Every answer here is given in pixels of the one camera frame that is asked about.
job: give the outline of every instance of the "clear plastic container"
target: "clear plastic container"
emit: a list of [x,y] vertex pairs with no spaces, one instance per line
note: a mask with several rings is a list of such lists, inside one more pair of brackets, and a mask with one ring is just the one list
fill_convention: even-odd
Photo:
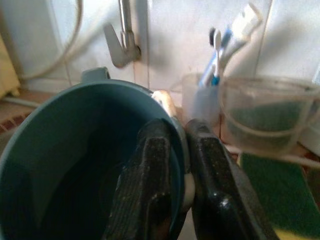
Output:
[[227,78],[220,105],[231,142],[263,156],[287,153],[319,115],[320,87],[283,77]]
[[182,119],[186,124],[191,119],[202,119],[214,126],[219,121],[220,105],[218,86],[199,87],[200,73],[182,78]]

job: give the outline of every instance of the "tiled wall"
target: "tiled wall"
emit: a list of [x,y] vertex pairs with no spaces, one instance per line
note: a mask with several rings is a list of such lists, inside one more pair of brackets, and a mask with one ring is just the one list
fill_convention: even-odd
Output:
[[[142,59],[117,69],[102,25],[112,23],[120,32],[118,1],[83,2],[83,25],[73,54],[50,74],[25,81],[26,88],[58,92],[78,83],[83,70],[107,66],[115,79],[153,90],[170,89],[183,75],[204,70],[213,52],[209,29],[223,32],[247,4],[246,0],[130,0]],[[261,11],[263,24],[251,43],[234,56],[225,74],[311,79],[320,60],[319,0],[251,2]],[[19,73],[50,64],[75,23],[75,0],[0,0],[0,10],[1,35]]]

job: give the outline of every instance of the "toothbrush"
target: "toothbrush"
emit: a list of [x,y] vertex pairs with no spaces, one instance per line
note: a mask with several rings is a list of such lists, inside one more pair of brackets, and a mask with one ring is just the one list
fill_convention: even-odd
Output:
[[[250,41],[252,32],[261,24],[262,15],[256,7],[249,3],[244,10],[238,14],[231,27],[228,26],[221,42],[220,71],[223,72],[233,54]],[[199,87],[208,87],[213,79],[213,72],[217,62],[215,51],[205,68],[199,81]]]
[[212,78],[211,84],[213,86],[216,86],[220,82],[219,70],[220,70],[221,33],[219,30],[215,30],[215,32],[214,32],[213,45],[214,45],[214,49],[215,49],[216,63],[215,63],[215,68],[214,68],[214,73],[213,73],[213,78]]

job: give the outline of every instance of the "green sponge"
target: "green sponge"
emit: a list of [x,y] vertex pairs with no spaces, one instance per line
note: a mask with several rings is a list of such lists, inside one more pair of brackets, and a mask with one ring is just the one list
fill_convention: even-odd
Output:
[[247,153],[240,165],[275,228],[320,238],[320,212],[300,166]]

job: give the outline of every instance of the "chrome faucet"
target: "chrome faucet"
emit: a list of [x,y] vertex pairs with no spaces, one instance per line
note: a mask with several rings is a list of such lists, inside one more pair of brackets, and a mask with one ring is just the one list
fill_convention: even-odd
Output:
[[117,68],[123,68],[131,61],[138,60],[141,52],[135,43],[135,35],[132,31],[129,0],[119,0],[119,10],[122,46],[111,24],[107,24],[103,30],[113,65]]

